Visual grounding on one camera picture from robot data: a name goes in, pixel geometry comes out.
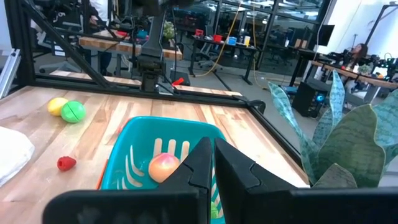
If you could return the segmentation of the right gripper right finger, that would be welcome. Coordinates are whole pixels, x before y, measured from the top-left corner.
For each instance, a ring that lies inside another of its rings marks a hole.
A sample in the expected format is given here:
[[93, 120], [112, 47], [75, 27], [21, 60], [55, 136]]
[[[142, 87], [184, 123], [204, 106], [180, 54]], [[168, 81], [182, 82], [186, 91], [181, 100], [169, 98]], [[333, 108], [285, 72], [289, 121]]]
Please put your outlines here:
[[398, 224], [398, 187], [297, 188], [220, 138], [215, 175], [226, 224]]

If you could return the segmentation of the small green plant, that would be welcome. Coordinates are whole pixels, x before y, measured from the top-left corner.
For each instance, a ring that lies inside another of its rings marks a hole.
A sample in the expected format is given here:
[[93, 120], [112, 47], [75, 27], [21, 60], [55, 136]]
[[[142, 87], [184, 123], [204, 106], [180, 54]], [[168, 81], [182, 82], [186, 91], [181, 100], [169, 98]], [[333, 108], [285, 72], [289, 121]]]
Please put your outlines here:
[[163, 37], [167, 40], [173, 39], [175, 36], [175, 27], [173, 22], [165, 21], [163, 28]]

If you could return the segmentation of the green toy lime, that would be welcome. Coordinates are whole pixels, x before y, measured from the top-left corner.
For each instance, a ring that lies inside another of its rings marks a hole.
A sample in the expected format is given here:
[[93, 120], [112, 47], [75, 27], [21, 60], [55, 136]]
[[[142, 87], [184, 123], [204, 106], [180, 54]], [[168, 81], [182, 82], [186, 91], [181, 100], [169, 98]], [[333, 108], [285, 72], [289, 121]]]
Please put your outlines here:
[[79, 123], [86, 116], [86, 110], [79, 101], [69, 101], [65, 103], [61, 110], [61, 117], [68, 123]]

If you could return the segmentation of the yellow toy lemon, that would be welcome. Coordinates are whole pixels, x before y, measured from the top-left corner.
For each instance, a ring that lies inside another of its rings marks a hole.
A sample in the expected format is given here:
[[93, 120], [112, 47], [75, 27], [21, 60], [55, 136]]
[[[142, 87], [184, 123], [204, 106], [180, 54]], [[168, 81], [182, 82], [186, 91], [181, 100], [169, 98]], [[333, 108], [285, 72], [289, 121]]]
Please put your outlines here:
[[47, 111], [53, 116], [60, 116], [62, 108], [66, 103], [68, 103], [68, 99], [66, 98], [53, 98], [47, 104]]

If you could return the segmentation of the folded white checked towel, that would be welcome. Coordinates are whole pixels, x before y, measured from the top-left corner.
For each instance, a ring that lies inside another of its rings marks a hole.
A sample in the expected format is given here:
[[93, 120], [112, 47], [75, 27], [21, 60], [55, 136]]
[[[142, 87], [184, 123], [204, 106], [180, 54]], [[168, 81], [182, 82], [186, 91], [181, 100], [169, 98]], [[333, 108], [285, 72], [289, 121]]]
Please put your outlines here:
[[0, 187], [30, 161], [34, 151], [25, 134], [0, 126]]

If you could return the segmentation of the small red toy fruit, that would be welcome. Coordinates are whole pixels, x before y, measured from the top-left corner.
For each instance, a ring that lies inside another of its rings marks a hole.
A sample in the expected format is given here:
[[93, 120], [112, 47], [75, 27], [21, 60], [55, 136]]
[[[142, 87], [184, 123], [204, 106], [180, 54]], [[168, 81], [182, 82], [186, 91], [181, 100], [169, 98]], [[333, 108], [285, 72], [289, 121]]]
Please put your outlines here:
[[72, 157], [60, 157], [57, 161], [57, 167], [60, 171], [66, 172], [76, 165], [76, 160]]

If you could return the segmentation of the silver aluminium bracket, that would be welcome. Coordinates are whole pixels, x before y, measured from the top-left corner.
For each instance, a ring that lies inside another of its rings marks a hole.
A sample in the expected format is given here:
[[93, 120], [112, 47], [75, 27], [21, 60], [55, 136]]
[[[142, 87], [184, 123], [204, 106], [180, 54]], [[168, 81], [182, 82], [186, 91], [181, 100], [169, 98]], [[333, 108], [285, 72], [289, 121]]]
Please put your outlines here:
[[21, 62], [21, 51], [19, 49], [11, 49], [10, 51], [2, 51], [2, 56], [7, 59], [4, 66], [0, 66], [0, 99], [8, 95], [12, 82]]

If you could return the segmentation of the teal plastic basket orange rim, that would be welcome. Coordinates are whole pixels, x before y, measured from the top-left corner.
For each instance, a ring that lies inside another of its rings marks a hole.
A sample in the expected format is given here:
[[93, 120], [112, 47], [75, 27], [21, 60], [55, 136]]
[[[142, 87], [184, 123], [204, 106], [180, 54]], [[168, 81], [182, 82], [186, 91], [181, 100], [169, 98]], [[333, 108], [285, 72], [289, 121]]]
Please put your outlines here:
[[[161, 183], [148, 173], [150, 161], [166, 152], [180, 160], [180, 165], [203, 137], [223, 139], [223, 133], [208, 123], [158, 116], [137, 116], [126, 123], [120, 132], [107, 166], [100, 190], [152, 190]], [[212, 150], [211, 202], [219, 215], [210, 224], [226, 224], [216, 184]]]

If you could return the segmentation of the person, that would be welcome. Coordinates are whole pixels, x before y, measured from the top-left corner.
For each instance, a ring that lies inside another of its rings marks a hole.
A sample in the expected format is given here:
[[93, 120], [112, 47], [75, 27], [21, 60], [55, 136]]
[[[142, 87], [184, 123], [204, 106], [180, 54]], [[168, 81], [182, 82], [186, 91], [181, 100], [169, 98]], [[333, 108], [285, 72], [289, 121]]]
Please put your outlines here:
[[356, 45], [352, 50], [351, 50], [351, 59], [348, 63], [348, 68], [350, 70], [353, 70], [354, 67], [357, 65], [359, 60], [363, 57], [367, 56], [368, 52], [368, 46], [366, 44], [360, 43]]
[[[108, 0], [89, 0], [90, 1], [90, 29], [92, 32], [99, 32], [100, 26], [104, 26], [108, 21]], [[112, 58], [111, 53], [100, 53], [100, 72], [103, 76], [111, 76], [108, 66]]]

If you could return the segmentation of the snake plant in white pot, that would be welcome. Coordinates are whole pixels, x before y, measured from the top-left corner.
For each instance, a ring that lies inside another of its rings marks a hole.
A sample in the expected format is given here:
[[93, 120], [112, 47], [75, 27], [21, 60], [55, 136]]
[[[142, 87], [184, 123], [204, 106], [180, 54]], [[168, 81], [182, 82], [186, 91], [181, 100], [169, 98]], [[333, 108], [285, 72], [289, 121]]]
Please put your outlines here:
[[289, 98], [269, 84], [273, 104], [300, 143], [300, 159], [313, 187], [377, 187], [398, 156], [398, 89], [379, 104], [358, 106], [343, 114], [345, 88], [333, 72], [329, 109], [312, 138], [299, 127]]

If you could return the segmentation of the wooden workbench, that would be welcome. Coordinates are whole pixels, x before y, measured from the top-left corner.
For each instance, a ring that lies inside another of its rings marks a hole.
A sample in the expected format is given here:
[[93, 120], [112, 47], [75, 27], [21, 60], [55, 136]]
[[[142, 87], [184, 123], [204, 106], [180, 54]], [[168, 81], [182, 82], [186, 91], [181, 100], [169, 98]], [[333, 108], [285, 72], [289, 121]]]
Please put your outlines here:
[[361, 82], [367, 82], [374, 86], [388, 88], [388, 89], [392, 89], [392, 90], [398, 89], [398, 83], [392, 83], [392, 82], [388, 82], [388, 81], [385, 81], [382, 79], [373, 78], [373, 77], [370, 77], [367, 75], [362, 75], [362, 74], [358, 74], [358, 73], [351, 72], [348, 70], [343, 70], [343, 69], [336, 68], [336, 67], [326, 64], [326, 63], [311, 61], [311, 65], [316, 65], [318, 67], [325, 68], [326, 70], [331, 70], [331, 71], [335, 70], [336, 72], [338, 72], [346, 77], [353, 78], [355, 80], [360, 80]]
[[[97, 50], [97, 51], [104, 51], [108, 49], [109, 52], [115, 54], [122, 54], [122, 55], [131, 55], [133, 44], [129, 41], [129, 38], [122, 42], [112, 41], [112, 40], [105, 40], [105, 39], [97, 39], [92, 37], [80, 37], [79, 44], [84, 49], [90, 50]], [[177, 48], [177, 51], [173, 49], [174, 42], [171, 40], [169, 42], [169, 47], [163, 47], [163, 55], [164, 58], [169, 58], [174, 60], [183, 59], [183, 53]]]

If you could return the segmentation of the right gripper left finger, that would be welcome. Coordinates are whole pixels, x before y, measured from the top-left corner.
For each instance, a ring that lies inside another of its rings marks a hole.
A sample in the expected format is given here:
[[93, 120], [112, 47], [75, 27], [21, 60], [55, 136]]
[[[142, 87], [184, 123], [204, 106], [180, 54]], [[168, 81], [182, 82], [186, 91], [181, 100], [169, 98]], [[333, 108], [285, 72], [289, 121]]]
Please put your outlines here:
[[42, 224], [210, 224], [212, 144], [203, 137], [152, 190], [74, 190], [51, 199]]

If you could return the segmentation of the black desk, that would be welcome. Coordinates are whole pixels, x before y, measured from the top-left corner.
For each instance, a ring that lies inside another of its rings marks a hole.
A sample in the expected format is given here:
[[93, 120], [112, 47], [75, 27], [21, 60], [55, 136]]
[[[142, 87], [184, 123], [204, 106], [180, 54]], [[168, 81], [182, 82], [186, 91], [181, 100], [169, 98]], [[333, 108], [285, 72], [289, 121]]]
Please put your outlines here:
[[[220, 52], [219, 52], [219, 55], [218, 55], [217, 58], [216, 58], [216, 61], [213, 63], [213, 66], [210, 68], [210, 70], [207, 71], [207, 72], [204, 73], [204, 74], [196, 75], [196, 74], [194, 74], [194, 72], [193, 72], [193, 66], [194, 66], [194, 63], [195, 63], [196, 54], [197, 54], [197, 45], [198, 45], [199, 42], [203, 42], [204, 44], [210, 44], [210, 45], [220, 45], [220, 46], [221, 46], [221, 50], [220, 50]], [[258, 47], [251, 46], [251, 45], [250, 45], [249, 47], [245, 47], [244, 45], [239, 45], [239, 44], [238, 44], [238, 45], [235, 45], [235, 46], [232, 46], [232, 45], [227, 45], [227, 44], [226, 44], [226, 41], [221, 42], [221, 43], [215, 43], [215, 42], [213, 42], [212, 40], [205, 40], [204, 38], [194, 36], [194, 37], [193, 37], [193, 50], [192, 50], [192, 54], [191, 54], [191, 61], [190, 61], [190, 66], [188, 67], [189, 74], [190, 74], [191, 76], [193, 76], [193, 77], [196, 78], [196, 77], [204, 77], [204, 76], [208, 75], [210, 72], [212, 72], [212, 73], [219, 79], [219, 81], [220, 81], [228, 90], [230, 90], [230, 87], [218, 76], [218, 74], [217, 74], [217, 72], [216, 72], [216, 68], [215, 68], [215, 67], [218, 65], [218, 60], [221, 58], [221, 56], [222, 56], [222, 54], [223, 54], [223, 51], [224, 51], [224, 48], [225, 48], [226, 46], [231, 47], [231, 48], [233, 48], [233, 49], [246, 50], [246, 51], [249, 52], [249, 64], [248, 64], [248, 66], [247, 66], [245, 75], [241, 75], [241, 78], [242, 78], [248, 85], [253, 85], [253, 83], [252, 83], [251, 81], [249, 81], [249, 74], [250, 74], [250, 71], [251, 71], [251, 70], [253, 71], [253, 73], [255, 73], [256, 64], [255, 64], [255, 62], [254, 62], [254, 55], [255, 55], [255, 53], [257, 53], [257, 52], [261, 52], [261, 50], [260, 50]]]

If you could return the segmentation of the toy peach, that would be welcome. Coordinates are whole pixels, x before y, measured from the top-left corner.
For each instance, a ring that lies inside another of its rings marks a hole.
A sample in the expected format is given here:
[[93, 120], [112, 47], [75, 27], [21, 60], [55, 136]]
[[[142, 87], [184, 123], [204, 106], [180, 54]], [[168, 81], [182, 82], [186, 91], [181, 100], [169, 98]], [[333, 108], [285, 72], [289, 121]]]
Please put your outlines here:
[[149, 163], [148, 173], [152, 180], [162, 183], [180, 165], [180, 160], [174, 155], [163, 152], [155, 156]]

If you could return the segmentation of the black monitor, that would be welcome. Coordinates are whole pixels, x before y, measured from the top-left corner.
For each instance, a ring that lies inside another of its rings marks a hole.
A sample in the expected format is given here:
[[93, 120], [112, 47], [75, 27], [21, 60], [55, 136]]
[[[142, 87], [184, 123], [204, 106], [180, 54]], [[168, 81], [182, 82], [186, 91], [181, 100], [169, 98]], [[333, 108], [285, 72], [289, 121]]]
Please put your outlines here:
[[327, 46], [333, 33], [334, 25], [322, 25], [318, 35], [318, 45]]

